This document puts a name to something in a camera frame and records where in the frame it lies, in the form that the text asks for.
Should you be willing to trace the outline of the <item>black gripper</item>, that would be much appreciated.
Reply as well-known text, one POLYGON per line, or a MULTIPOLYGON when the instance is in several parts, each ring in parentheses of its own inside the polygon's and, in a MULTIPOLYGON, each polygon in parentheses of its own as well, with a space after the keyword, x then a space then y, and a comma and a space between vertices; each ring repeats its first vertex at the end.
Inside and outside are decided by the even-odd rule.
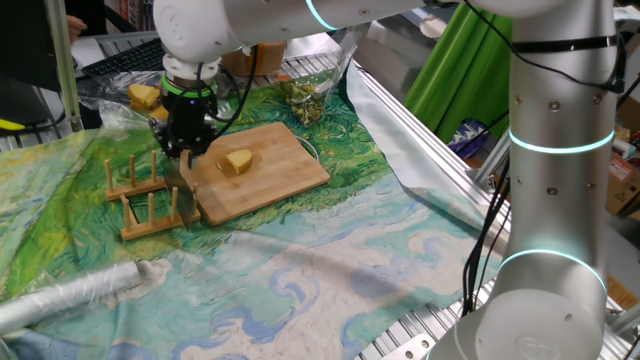
POLYGON ((182 153, 188 150, 187 168, 192 169, 196 159, 207 153, 220 132, 205 121, 205 107, 196 98, 169 94, 162 100, 169 115, 164 121, 151 118, 148 121, 151 133, 176 169, 181 168, 182 153))

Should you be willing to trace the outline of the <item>bare person hand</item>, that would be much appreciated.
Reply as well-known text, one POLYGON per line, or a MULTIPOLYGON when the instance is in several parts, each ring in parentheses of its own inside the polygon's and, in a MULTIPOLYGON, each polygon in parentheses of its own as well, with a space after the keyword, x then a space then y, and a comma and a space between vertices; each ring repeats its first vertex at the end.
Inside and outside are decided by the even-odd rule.
POLYGON ((80 35, 87 30, 87 25, 83 20, 72 16, 66 16, 68 34, 71 44, 74 44, 80 37, 80 35))

